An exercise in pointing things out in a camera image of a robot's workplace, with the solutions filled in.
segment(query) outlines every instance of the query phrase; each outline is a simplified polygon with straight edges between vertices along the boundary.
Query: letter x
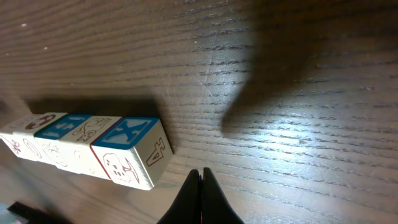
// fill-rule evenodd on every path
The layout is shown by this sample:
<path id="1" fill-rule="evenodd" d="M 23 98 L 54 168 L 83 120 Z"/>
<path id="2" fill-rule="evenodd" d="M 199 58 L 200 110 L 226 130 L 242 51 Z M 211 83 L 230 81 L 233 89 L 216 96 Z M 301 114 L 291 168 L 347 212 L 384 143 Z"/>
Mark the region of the letter x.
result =
<path id="1" fill-rule="evenodd" d="M 133 127 L 129 127 L 127 125 L 127 121 L 123 121 L 115 130 L 111 131 L 110 134 L 105 139 L 110 139 L 115 136 L 125 134 L 127 136 L 127 141 L 131 141 L 136 135 L 141 131 L 145 126 L 147 126 L 148 122 L 144 122 L 142 124 L 138 124 Z"/>

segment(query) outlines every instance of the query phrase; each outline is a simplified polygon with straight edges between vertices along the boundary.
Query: alphabet block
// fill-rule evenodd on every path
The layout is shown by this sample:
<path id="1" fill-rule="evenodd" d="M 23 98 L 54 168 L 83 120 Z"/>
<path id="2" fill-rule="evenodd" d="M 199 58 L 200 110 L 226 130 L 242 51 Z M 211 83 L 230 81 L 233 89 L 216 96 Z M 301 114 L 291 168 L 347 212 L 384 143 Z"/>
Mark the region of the alphabet block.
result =
<path id="1" fill-rule="evenodd" d="M 86 175 L 110 179 L 91 149 L 93 141 L 108 130 L 121 117 L 92 116 L 60 140 L 61 154 L 70 164 L 76 164 Z"/>
<path id="2" fill-rule="evenodd" d="M 75 129 L 81 123 L 85 122 L 91 115 L 86 114 L 63 114 L 62 118 L 41 129 L 34 135 L 34 139 L 39 146 L 48 155 L 50 160 L 59 169 L 80 173 L 80 166 L 68 161 L 68 158 L 62 153 L 62 146 L 59 139 L 64 137 L 71 130 Z"/>
<path id="3" fill-rule="evenodd" d="M 5 125 L 0 130 L 0 137 L 17 157 L 43 162 L 43 159 L 41 158 L 44 155 L 39 149 L 32 146 L 29 141 L 25 139 L 19 139 L 13 135 L 14 131 L 21 129 L 23 126 L 34 121 L 39 116 L 39 114 L 26 115 L 12 123 Z"/>
<path id="4" fill-rule="evenodd" d="M 34 134 L 53 122 L 56 122 L 56 120 L 64 115 L 66 115 L 66 113 L 45 113 L 40 115 L 32 121 L 23 124 L 20 128 L 13 130 L 13 137 L 16 139 L 16 141 L 23 142 L 23 144 L 21 144 L 21 148 L 24 147 L 34 152 L 36 158 L 38 158 L 37 161 L 54 165 L 54 162 L 51 160 L 49 154 L 46 153 L 44 149 L 41 148 L 41 146 L 35 141 Z"/>
<path id="5" fill-rule="evenodd" d="M 158 118 L 122 118 L 91 147 L 113 182 L 143 190 L 154 187 L 172 156 Z"/>

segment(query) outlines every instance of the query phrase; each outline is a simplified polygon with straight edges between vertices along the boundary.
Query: black object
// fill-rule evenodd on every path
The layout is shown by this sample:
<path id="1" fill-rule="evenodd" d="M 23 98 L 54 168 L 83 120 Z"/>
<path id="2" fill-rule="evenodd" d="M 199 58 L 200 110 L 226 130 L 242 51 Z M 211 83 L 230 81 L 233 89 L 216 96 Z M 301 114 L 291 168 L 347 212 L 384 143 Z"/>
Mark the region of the black object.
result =
<path id="1" fill-rule="evenodd" d="M 210 168 L 193 169 L 185 179 L 172 206 L 158 221 L 158 224 L 242 224 Z"/>
<path id="2" fill-rule="evenodd" d="M 13 214 L 19 221 L 26 224 L 69 224 L 65 220 L 59 220 L 46 213 L 30 208 L 20 202 L 13 203 L 7 210 Z"/>

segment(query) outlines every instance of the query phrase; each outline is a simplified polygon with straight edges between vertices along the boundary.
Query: table surface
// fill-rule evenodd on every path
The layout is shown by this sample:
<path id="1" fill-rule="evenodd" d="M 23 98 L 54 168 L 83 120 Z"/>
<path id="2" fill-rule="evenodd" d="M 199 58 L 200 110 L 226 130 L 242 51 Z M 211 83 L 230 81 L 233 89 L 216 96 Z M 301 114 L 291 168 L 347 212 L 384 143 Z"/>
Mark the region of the table surface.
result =
<path id="1" fill-rule="evenodd" d="M 245 223 L 396 223 L 398 2 L 2 1 L 0 120 L 158 114 L 151 191 L 15 157 L 0 202 L 155 223 L 210 167 Z"/>

